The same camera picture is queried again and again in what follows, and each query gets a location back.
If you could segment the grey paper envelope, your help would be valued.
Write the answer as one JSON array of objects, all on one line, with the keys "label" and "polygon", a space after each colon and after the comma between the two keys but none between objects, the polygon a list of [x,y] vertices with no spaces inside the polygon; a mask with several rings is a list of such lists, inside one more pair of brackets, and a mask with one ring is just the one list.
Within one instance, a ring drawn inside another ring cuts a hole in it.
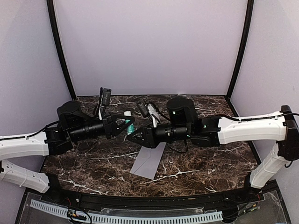
[{"label": "grey paper envelope", "polygon": [[160,143],[156,148],[141,147],[130,173],[153,180],[165,146],[166,143]]}]

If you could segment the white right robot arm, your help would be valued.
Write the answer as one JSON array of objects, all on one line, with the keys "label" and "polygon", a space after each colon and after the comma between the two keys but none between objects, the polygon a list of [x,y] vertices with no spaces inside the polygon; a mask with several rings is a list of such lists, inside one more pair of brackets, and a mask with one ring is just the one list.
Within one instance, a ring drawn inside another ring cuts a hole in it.
[{"label": "white right robot arm", "polygon": [[273,140],[275,144],[261,164],[249,174],[247,185],[238,198],[249,202],[256,189],[263,188],[282,167],[299,158],[299,126],[296,113],[283,105],[277,112],[251,117],[230,117],[219,114],[198,118],[194,102],[182,96],[166,104],[169,124],[143,126],[127,139],[146,148],[160,143],[187,141],[199,147],[217,147],[233,142]]}]

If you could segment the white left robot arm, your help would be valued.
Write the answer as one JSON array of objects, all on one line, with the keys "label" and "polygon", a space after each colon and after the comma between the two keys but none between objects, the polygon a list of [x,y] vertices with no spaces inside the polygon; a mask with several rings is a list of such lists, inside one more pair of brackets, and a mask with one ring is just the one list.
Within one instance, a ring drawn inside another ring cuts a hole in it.
[{"label": "white left robot arm", "polygon": [[2,136],[0,138],[0,179],[47,194],[55,203],[63,203],[56,175],[38,173],[9,162],[11,158],[61,155],[73,149],[79,141],[105,136],[118,136],[133,124],[135,118],[109,113],[103,118],[91,117],[81,110],[78,101],[69,101],[57,109],[59,120],[36,133]]}]

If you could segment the black front rail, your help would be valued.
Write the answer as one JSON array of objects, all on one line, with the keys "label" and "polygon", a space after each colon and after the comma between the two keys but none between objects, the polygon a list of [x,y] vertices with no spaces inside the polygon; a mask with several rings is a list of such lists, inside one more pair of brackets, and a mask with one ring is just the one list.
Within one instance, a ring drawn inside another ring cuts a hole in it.
[{"label": "black front rail", "polygon": [[80,193],[62,189],[57,195],[45,195],[37,191],[26,189],[25,194],[32,193],[47,202],[58,202],[85,211],[100,211],[103,208],[133,209],[133,210],[171,210],[204,208],[204,210],[237,209],[238,205],[251,202],[261,202],[262,192],[241,188],[193,196],[171,197],[128,197],[105,196],[91,193]]}]

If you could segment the black left frame post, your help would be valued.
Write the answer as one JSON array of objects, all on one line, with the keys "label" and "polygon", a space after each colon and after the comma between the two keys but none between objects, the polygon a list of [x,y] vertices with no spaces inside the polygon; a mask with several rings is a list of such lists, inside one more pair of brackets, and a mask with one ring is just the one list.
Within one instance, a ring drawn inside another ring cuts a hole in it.
[{"label": "black left frame post", "polygon": [[64,56],[64,51],[63,51],[63,47],[62,47],[62,43],[61,43],[61,39],[60,39],[60,35],[59,35],[59,30],[58,30],[58,23],[57,23],[57,19],[56,19],[56,13],[55,13],[55,9],[54,9],[54,1],[53,0],[46,0],[46,4],[47,4],[47,10],[48,10],[48,15],[49,15],[49,20],[50,20],[50,26],[51,26],[51,31],[52,31],[52,35],[53,35],[53,39],[54,39],[54,44],[56,47],[56,51],[57,51],[57,56],[59,59],[59,63],[61,66],[61,70],[64,76],[64,80],[69,92],[69,95],[71,97],[72,100],[75,100],[77,98],[72,81],[71,81],[71,76],[69,74],[68,71],[68,66],[66,63],[66,59]]}]

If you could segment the black frame corner post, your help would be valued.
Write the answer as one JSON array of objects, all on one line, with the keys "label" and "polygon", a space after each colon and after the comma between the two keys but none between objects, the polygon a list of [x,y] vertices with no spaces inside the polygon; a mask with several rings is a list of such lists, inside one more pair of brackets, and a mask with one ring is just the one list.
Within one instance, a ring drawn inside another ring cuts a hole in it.
[{"label": "black frame corner post", "polygon": [[225,95],[226,100],[230,101],[235,89],[235,85],[239,76],[239,72],[241,69],[246,45],[247,45],[247,40],[249,36],[249,30],[250,30],[250,25],[251,25],[251,19],[252,19],[252,14],[253,14],[253,8],[254,8],[254,0],[248,0],[247,1],[247,7],[246,7],[246,13],[245,13],[245,18],[244,18],[244,24],[243,24],[243,29],[242,29],[242,35],[241,35],[241,40],[240,40],[240,45],[232,73],[232,77],[228,86],[227,93]]}]

